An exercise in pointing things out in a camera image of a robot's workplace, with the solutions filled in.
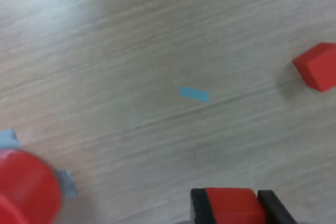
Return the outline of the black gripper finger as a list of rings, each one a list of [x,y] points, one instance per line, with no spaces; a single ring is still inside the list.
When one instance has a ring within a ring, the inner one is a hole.
[[[273,190],[259,190],[257,199],[266,213],[266,224],[297,224]]]
[[[193,188],[190,191],[191,221],[195,224],[216,224],[216,218],[210,202],[210,187]]]

